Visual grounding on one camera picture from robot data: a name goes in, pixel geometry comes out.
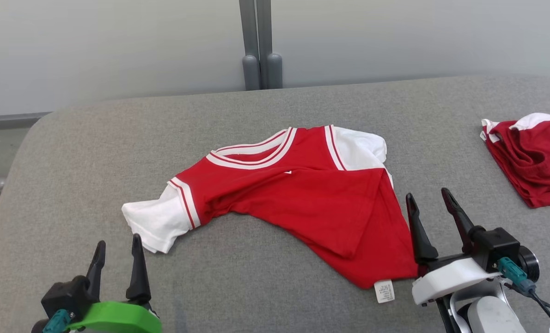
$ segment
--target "camera lens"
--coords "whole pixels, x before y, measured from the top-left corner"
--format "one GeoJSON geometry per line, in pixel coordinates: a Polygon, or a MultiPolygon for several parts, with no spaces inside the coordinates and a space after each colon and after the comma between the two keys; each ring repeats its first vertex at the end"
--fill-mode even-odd
{"type": "Polygon", "coordinates": [[[537,282],[540,278],[540,265],[536,255],[525,246],[519,247],[519,265],[528,274],[528,279],[537,282]]]}

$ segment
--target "red fabric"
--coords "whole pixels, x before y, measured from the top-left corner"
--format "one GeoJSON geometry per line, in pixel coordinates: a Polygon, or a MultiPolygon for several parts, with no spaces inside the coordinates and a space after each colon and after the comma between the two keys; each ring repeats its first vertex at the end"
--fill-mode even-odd
{"type": "MultiPolygon", "coordinates": [[[[410,233],[385,169],[338,170],[324,130],[298,129],[287,154],[264,168],[204,158],[176,177],[189,185],[201,225],[232,211],[258,217],[302,240],[361,288],[415,277],[410,233]]],[[[227,157],[249,162],[268,155],[227,157]]]]}
{"type": "Polygon", "coordinates": [[[500,122],[488,133],[484,127],[487,148],[529,207],[550,206],[550,120],[523,130],[510,129],[514,124],[500,122]]]}

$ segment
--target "teal connector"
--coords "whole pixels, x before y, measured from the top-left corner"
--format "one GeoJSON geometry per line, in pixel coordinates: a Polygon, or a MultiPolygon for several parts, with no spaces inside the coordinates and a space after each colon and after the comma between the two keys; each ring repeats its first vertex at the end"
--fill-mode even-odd
{"type": "Polygon", "coordinates": [[[70,320],[72,319],[66,310],[57,310],[47,325],[45,325],[43,333],[62,333],[66,330],[68,324],[70,324],[70,320]]]}
{"type": "Polygon", "coordinates": [[[508,257],[499,259],[499,263],[497,265],[499,272],[501,272],[501,274],[503,274],[506,278],[509,278],[509,280],[511,280],[516,286],[518,286],[522,281],[528,280],[528,274],[526,274],[526,272],[524,272],[508,257]]]}

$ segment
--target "red stripe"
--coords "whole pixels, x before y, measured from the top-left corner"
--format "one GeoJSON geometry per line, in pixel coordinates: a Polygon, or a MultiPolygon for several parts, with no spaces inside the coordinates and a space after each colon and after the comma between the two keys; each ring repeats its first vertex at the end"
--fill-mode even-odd
{"type": "Polygon", "coordinates": [[[345,169],[345,166],[343,165],[343,162],[341,162],[341,158],[339,157],[339,153],[336,151],[335,137],[332,135],[332,126],[329,126],[328,129],[330,130],[330,142],[332,142],[332,149],[335,150],[336,159],[339,160],[339,164],[341,164],[343,170],[346,171],[347,169],[345,169]]]}
{"type": "Polygon", "coordinates": [[[217,154],[214,154],[213,152],[211,152],[210,154],[214,157],[214,158],[218,158],[219,160],[222,160],[224,162],[229,162],[229,163],[234,163],[234,164],[239,164],[239,165],[260,165],[260,164],[263,164],[263,163],[267,163],[268,161],[272,160],[273,158],[277,157],[277,155],[281,152],[281,150],[283,149],[283,147],[285,145],[287,145],[287,142],[289,141],[289,137],[290,135],[287,136],[287,139],[285,139],[285,142],[283,142],[282,145],[279,146],[279,148],[277,148],[277,150],[275,151],[275,153],[273,153],[273,156],[271,156],[268,160],[263,160],[263,161],[257,161],[257,162],[250,162],[250,163],[241,163],[239,161],[236,161],[236,160],[225,160],[222,156],[219,156],[217,154]]]}
{"type": "Polygon", "coordinates": [[[172,179],[170,179],[170,183],[172,183],[174,186],[178,187],[180,190],[180,194],[182,195],[183,202],[184,202],[184,208],[187,209],[187,215],[189,215],[189,222],[191,222],[191,226],[193,229],[195,229],[195,223],[193,222],[193,217],[191,216],[191,212],[189,211],[189,205],[187,204],[187,200],[184,198],[184,190],[182,187],[178,186],[172,179]]]}
{"type": "Polygon", "coordinates": [[[219,152],[219,151],[222,151],[222,150],[228,150],[228,149],[260,147],[260,146],[266,145],[267,143],[277,139],[278,137],[280,137],[281,135],[284,135],[284,134],[285,134],[285,132],[281,132],[278,135],[274,136],[272,139],[269,139],[269,141],[266,141],[266,142],[263,142],[263,143],[256,143],[255,145],[238,145],[238,146],[233,146],[233,147],[224,147],[224,148],[220,148],[220,149],[216,150],[216,152],[219,152]]]}

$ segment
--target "neckline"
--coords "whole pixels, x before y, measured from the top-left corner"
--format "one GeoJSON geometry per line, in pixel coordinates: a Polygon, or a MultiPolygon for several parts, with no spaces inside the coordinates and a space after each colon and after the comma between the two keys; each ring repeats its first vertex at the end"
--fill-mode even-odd
{"type": "Polygon", "coordinates": [[[292,145],[297,130],[294,127],[289,127],[288,129],[278,131],[268,139],[258,143],[226,146],[217,150],[211,150],[206,158],[209,162],[221,165],[222,167],[236,169],[266,168],[285,156],[292,145]],[[262,160],[245,161],[226,157],[226,155],[231,154],[259,154],[273,148],[275,150],[262,160]]]}

